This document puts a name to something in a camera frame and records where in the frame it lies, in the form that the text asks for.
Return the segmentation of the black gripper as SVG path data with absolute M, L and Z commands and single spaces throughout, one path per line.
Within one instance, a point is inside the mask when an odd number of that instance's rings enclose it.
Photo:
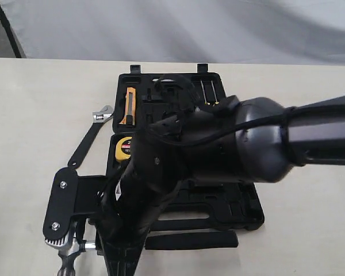
M 149 230 L 126 228 L 110 199 L 101 199 L 99 207 L 95 227 L 108 275 L 134 276 Z

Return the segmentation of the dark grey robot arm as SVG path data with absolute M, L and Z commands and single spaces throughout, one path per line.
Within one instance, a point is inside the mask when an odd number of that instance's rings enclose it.
M 276 183 L 294 167 L 345 166 L 345 96 L 285 108 L 259 97 L 221 100 L 150 124 L 111 178 L 97 223 L 109 275 L 133 275 L 151 225 L 189 180 Z

